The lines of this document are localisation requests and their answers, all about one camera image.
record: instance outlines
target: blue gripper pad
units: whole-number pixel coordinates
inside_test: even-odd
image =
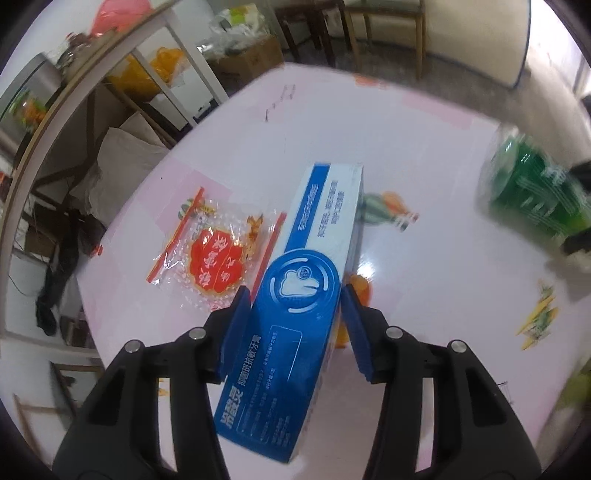
[[[345,285],[340,295],[341,318],[347,326],[351,347],[357,360],[357,368],[368,382],[374,377],[369,337],[361,320],[363,306],[359,303],[353,287]]]
[[[226,378],[232,369],[251,314],[251,293],[248,288],[242,286],[238,289],[229,310],[233,310],[232,318],[220,347],[220,361],[217,366],[217,375],[221,379]]]

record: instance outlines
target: metal screw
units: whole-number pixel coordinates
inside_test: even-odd
[[[404,332],[398,327],[388,327],[386,328],[386,335],[389,338],[393,338],[395,340],[402,338]]]
[[[195,327],[189,331],[189,336],[193,340],[201,340],[202,338],[205,338],[206,335],[205,328],[202,327]]]
[[[454,340],[452,342],[452,350],[457,353],[464,353],[468,350],[468,346],[461,340]]]
[[[135,353],[137,352],[142,346],[142,342],[139,340],[130,340],[125,344],[125,351],[127,353]]]

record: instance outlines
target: blue and white box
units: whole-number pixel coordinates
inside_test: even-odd
[[[297,450],[332,350],[341,283],[356,266],[362,171],[307,170],[217,405],[220,435],[281,462]]]

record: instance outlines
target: green bottle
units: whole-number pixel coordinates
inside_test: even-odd
[[[509,136],[492,167],[494,206],[522,213],[559,243],[591,227],[591,206],[578,180],[524,136]]]

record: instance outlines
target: plastic bag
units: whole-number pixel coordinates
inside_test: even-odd
[[[502,127],[496,144],[483,175],[490,205],[527,219],[591,273],[591,204],[579,181],[515,128]]]
[[[209,28],[212,36],[197,47],[208,60],[238,54],[271,34],[255,4],[222,10],[209,22]]]
[[[277,238],[272,234],[275,225],[258,209],[244,212],[237,205],[205,199],[203,189],[183,205],[179,217],[147,280],[180,287],[188,303],[207,312],[228,307],[240,285],[250,287],[254,296],[257,271],[268,260],[263,251]]]
[[[123,72],[120,75],[110,75],[109,81],[134,100],[149,102],[160,93],[160,87],[133,56],[129,55],[126,60],[128,64]],[[164,83],[171,86],[173,80],[187,68],[187,61],[180,49],[161,47],[150,65]]]
[[[149,0],[105,0],[99,8],[90,35],[100,37],[113,29],[125,31],[151,11]]]

